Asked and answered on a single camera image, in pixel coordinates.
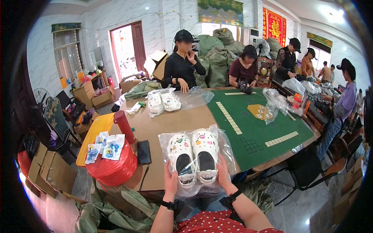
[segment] landscape painting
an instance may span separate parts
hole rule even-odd
[[[244,26],[243,3],[233,0],[198,0],[198,21]]]

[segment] hand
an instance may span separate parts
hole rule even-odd
[[[195,55],[195,52],[193,50],[190,50],[188,53],[187,53],[187,58],[188,60],[193,64],[195,65],[197,62],[194,60],[194,55]]]
[[[231,179],[229,178],[227,163],[223,156],[219,153],[220,163],[216,165],[219,175],[217,177],[219,184],[226,189],[231,184]]]
[[[178,190],[178,172],[174,171],[171,175],[168,169],[169,164],[170,161],[167,161],[164,165],[164,196],[173,199]]]
[[[254,81],[252,81],[252,82],[250,83],[250,86],[255,86],[256,82],[257,82],[257,80],[255,79]]]
[[[290,78],[295,78],[294,74],[291,73],[290,71],[288,71],[288,76],[289,76]]]
[[[189,91],[189,86],[186,83],[186,81],[184,79],[182,79],[182,78],[179,78],[178,81],[180,83],[180,91],[182,93],[187,93]]]
[[[333,100],[333,97],[325,95],[325,94],[323,94],[322,98],[323,98],[323,100],[329,100],[329,101]]]

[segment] doorway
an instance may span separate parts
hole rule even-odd
[[[146,60],[141,21],[110,30],[118,81],[144,71]]]

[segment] green felt table top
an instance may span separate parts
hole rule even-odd
[[[246,171],[276,158],[314,135],[311,129],[295,114],[290,114],[292,117],[285,116],[279,111],[273,123],[268,125],[264,120],[255,118],[247,107],[253,104],[266,106],[267,100],[262,91],[262,88],[255,88],[256,94],[226,95],[226,93],[232,92],[240,93],[240,90],[215,90],[212,91],[215,97],[207,104],[219,127],[225,130],[241,171]],[[219,107],[217,102],[220,102],[219,105],[221,104],[226,109],[231,119],[225,115],[226,112]],[[239,133],[242,132],[242,134],[236,133],[234,127],[237,128],[237,126],[234,123],[231,124],[232,120],[238,126]]]

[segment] black shirt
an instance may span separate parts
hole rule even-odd
[[[184,59],[177,53],[171,54],[164,65],[164,82],[174,85],[172,83],[173,78],[182,78],[188,83],[189,88],[197,86],[194,77],[194,69],[199,75],[205,75],[206,70],[201,65],[196,55],[194,55],[194,60],[197,63],[193,66],[187,57]],[[176,85],[175,87],[177,91],[180,90],[180,85]]]
[[[280,48],[276,59],[276,75],[284,80],[289,79],[288,72],[295,73],[295,63],[295,53],[291,53],[287,46]]]

